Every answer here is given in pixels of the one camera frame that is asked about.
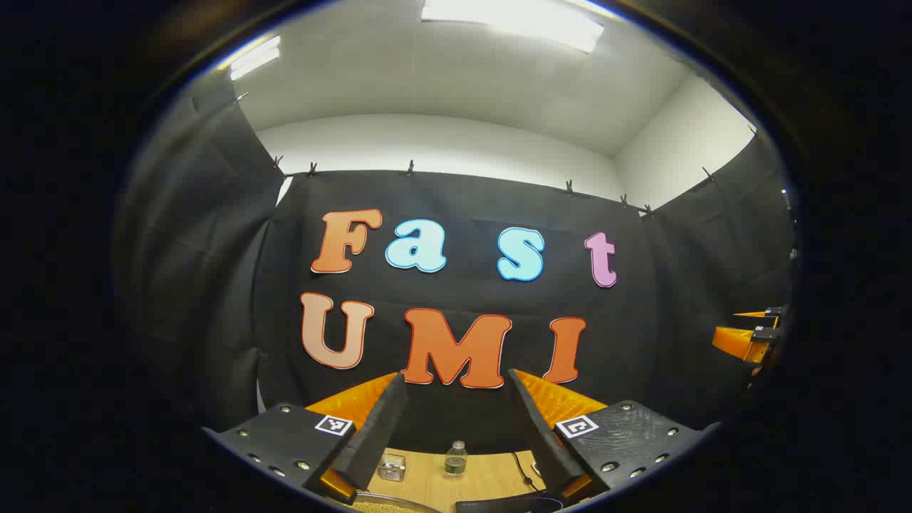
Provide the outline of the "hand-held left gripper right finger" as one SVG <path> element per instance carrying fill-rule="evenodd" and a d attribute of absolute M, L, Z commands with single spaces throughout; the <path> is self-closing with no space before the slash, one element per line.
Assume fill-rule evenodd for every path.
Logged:
<path fill-rule="evenodd" d="M 628 492 L 715 435 L 634 400 L 605 405 L 524 371 L 507 373 L 512 414 L 546 489 L 564 502 Z"/>

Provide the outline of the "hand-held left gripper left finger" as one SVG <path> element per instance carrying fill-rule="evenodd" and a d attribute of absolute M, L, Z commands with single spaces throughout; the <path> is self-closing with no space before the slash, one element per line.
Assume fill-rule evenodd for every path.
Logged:
<path fill-rule="evenodd" d="M 368 492 L 407 404 L 403 375 L 391 373 L 323 400 L 322 406 L 281 400 L 233 428 L 203 432 L 278 485 L 353 504 Z"/>

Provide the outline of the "clear plastic water bottle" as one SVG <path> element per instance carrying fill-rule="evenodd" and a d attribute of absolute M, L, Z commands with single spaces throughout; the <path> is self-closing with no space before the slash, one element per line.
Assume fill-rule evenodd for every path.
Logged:
<path fill-rule="evenodd" d="M 448 480 L 458 480 L 465 474 L 467 464 L 468 452 L 465 441 L 454 441 L 444 457 L 444 477 Z"/>

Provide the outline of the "ceiling light panel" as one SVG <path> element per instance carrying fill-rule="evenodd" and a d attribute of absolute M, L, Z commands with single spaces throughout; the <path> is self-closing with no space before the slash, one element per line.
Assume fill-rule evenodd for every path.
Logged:
<path fill-rule="evenodd" d="M 281 42 L 282 38 L 280 36 L 274 36 L 273 38 L 258 43 L 258 45 L 253 46 L 253 48 L 248 48 L 247 51 L 238 55 L 230 65 L 228 65 L 229 78 L 231 81 L 237 81 L 238 79 L 249 75 L 251 72 L 256 71 L 258 68 L 264 67 L 266 64 L 273 61 L 277 61 L 281 55 Z"/>
<path fill-rule="evenodd" d="M 534 36 L 589 54 L 605 26 L 564 0 L 424 0 L 423 22 L 465 23 Z"/>

